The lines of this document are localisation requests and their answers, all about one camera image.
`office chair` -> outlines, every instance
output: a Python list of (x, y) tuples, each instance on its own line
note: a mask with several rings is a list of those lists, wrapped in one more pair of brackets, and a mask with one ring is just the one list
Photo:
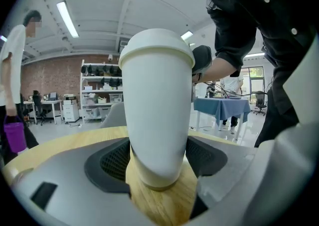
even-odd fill
[(263, 115), (265, 115), (266, 113), (262, 111), (263, 108), (266, 108), (267, 105), (265, 105), (265, 94), (264, 93), (256, 93), (256, 107), (259, 108), (259, 111), (258, 112), (254, 112), (256, 113), (256, 115), (258, 113), (261, 113)]
[(110, 113), (102, 122), (100, 128), (112, 128), (121, 126), (126, 126), (124, 102), (112, 105)]
[(34, 105), (35, 105), (35, 117), (38, 116), (41, 118), (41, 126), (42, 124), (45, 122), (45, 121), (50, 121), (51, 123), (51, 119), (48, 119), (46, 117), (46, 114), (48, 114), (51, 110), (43, 110), (42, 109), (42, 105), (41, 105), (41, 97), (40, 95), (37, 93), (33, 93), (33, 102), (34, 102)]

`rolled-up sleeve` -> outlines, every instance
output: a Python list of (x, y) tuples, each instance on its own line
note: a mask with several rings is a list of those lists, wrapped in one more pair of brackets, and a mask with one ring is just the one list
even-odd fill
[(252, 49), (256, 28), (243, 19), (238, 19), (220, 9), (208, 11), (216, 24), (216, 57), (222, 58), (236, 68), (231, 77), (238, 77), (243, 65), (243, 57)]

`cable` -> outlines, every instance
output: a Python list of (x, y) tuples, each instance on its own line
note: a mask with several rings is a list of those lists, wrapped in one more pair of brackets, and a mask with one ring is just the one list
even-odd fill
[(65, 125), (69, 125), (69, 127), (70, 127), (70, 128), (80, 127), (80, 126), (81, 126), (81, 124), (80, 124), (80, 123), (78, 123), (78, 124), (76, 124), (76, 125), (71, 125), (70, 123), (65, 122), (64, 124), (65, 124)]
[(272, 77), (272, 78), (271, 78), (270, 83), (268, 84), (267, 88), (265, 89), (265, 91), (266, 91), (266, 92), (268, 91), (268, 87), (269, 87), (269, 85), (272, 85), (272, 84), (273, 84), (273, 80), (274, 80), (274, 77)]
[(218, 84), (215, 84), (215, 86), (221, 88), (222, 91), (225, 92), (226, 96), (227, 96), (226, 92), (232, 94), (232, 96), (250, 96), (250, 95), (253, 95), (253, 94), (266, 94), (267, 95), (267, 93), (265, 93), (263, 91), (254, 91), (254, 92), (251, 92), (250, 94), (240, 95), (240, 94), (235, 94), (235, 93), (232, 93), (230, 91), (227, 91), (227, 90), (223, 89), (221, 86), (219, 86)]

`ceiling light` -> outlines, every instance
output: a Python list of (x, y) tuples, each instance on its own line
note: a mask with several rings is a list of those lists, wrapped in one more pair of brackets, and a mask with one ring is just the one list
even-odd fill
[(0, 36), (0, 39), (3, 40), (3, 41), (6, 41), (6, 38), (4, 36), (2, 36), (2, 35)]
[(184, 33), (181, 38), (183, 40), (187, 40), (188, 38), (190, 38), (193, 35), (193, 33), (191, 31), (187, 31), (186, 33)]
[(59, 9), (59, 12), (61, 14), (61, 17), (63, 18), (63, 21), (66, 25), (66, 27), (69, 29), (70, 34), (72, 35), (73, 38), (78, 38), (79, 35), (77, 33), (77, 31), (75, 30), (75, 27), (72, 23), (69, 11), (66, 7), (66, 3), (65, 1), (60, 2), (56, 5)]
[(257, 54), (250, 54), (250, 55), (247, 55), (245, 57), (251, 57), (251, 56), (263, 56), (265, 55), (264, 53), (257, 53)]

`white shirt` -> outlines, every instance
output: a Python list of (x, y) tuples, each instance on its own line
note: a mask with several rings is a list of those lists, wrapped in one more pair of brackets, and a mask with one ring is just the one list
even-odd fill
[(227, 76), (220, 80), (220, 84), (224, 85), (224, 89), (227, 91), (237, 91), (239, 81), (244, 80), (244, 76), (240, 74), (238, 77)]
[[(7, 37), (0, 52), (0, 72), (2, 71), (2, 61), (5, 60), (9, 53), (12, 53), (11, 58), (11, 92), (13, 102), (20, 103), (20, 88), (21, 88), (21, 62), (23, 49), (25, 45), (25, 26), (23, 24), (14, 27)], [(2, 73), (0, 74), (0, 84), (2, 83)], [(5, 105), (5, 91), (0, 91), (0, 106)]]

